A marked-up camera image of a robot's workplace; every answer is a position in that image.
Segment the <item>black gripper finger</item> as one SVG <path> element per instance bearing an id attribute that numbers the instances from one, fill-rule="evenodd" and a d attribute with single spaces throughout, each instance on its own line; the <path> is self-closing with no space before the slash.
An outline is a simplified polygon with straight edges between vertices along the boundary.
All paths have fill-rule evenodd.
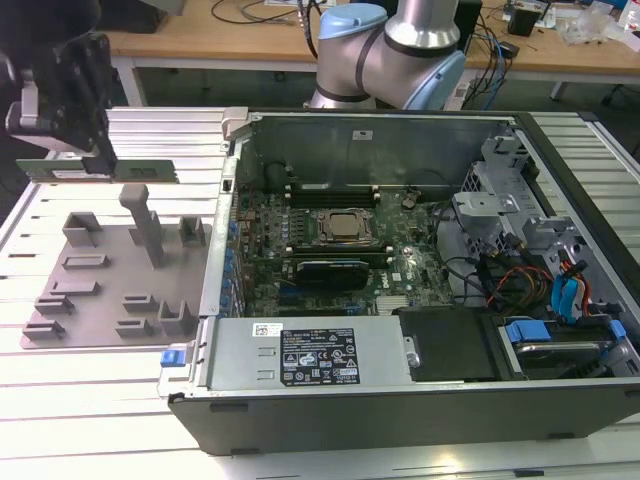
<path id="1" fill-rule="evenodd" d="M 98 112 L 89 122 L 89 145 L 91 149 L 83 155 L 82 163 L 87 173 L 113 176 L 117 156 L 108 135 L 108 118 L 105 112 Z"/>

